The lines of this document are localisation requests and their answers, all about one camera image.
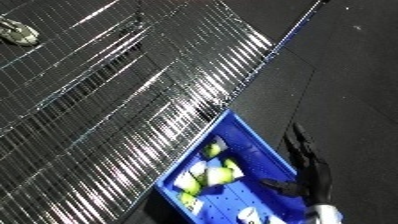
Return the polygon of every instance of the dark surface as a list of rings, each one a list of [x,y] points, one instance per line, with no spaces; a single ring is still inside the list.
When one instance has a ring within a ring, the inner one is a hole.
[[[269,28],[262,12],[275,1],[228,2],[255,27]],[[291,119],[305,126],[331,165],[345,223],[398,223],[397,13],[397,1],[331,1],[287,46],[315,68],[312,78],[283,53],[273,62],[280,72],[260,75],[232,106],[282,155]],[[277,38],[280,30],[272,30]],[[147,204],[139,222],[127,223],[182,222],[162,200],[151,201],[156,209]],[[156,216],[150,210],[162,218],[148,219]]]

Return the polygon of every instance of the reflective grating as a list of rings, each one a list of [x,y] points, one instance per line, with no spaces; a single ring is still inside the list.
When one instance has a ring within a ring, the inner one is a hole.
[[[40,42],[0,44],[0,223],[117,220],[275,46],[218,0],[1,5]]]

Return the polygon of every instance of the blue crate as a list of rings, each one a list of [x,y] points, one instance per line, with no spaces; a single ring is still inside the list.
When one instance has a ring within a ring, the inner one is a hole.
[[[205,188],[197,196],[204,205],[195,216],[178,200],[180,190],[173,183],[181,172],[204,159],[200,151],[215,135],[222,137],[229,149],[208,161],[208,164],[221,166],[220,158],[234,157],[245,177],[230,184]],[[304,219],[303,201],[281,196],[258,183],[260,178],[294,180],[294,177],[295,171],[236,114],[228,110],[160,177],[155,186],[190,223],[237,223],[239,211],[254,206],[264,223],[268,216],[275,215],[287,223],[299,224]]]

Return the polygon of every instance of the wire mesh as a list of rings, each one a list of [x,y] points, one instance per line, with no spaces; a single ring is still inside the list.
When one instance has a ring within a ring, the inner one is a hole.
[[[267,62],[216,0],[2,1],[0,223],[117,220]]]

